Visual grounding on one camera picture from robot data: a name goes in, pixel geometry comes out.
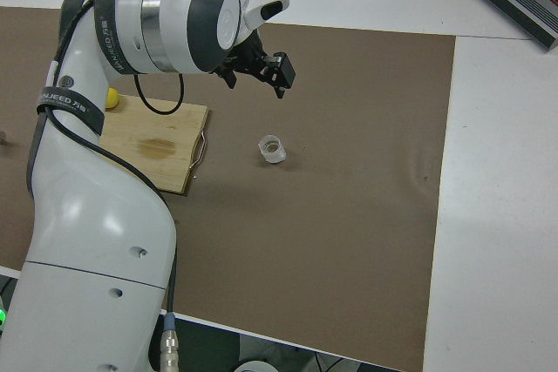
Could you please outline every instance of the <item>white table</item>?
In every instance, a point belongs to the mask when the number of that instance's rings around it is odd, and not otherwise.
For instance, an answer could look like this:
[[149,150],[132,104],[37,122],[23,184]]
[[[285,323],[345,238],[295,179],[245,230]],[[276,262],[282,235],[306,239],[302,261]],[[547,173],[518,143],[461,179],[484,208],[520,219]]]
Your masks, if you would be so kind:
[[555,370],[558,53],[483,0],[292,0],[275,22],[458,36],[424,371]]

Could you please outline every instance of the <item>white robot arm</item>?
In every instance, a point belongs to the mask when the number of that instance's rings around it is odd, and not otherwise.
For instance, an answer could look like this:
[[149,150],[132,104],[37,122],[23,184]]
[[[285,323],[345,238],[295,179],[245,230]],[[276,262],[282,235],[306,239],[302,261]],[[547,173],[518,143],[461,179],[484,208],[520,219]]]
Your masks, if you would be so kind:
[[[280,98],[295,73],[286,54],[263,52],[256,29],[288,5],[65,0],[28,170],[33,237],[0,371],[152,370],[147,349],[173,266],[174,221],[148,179],[99,155],[108,86],[122,74],[215,72],[233,87],[238,71]],[[167,321],[165,371],[178,370],[172,328]]]

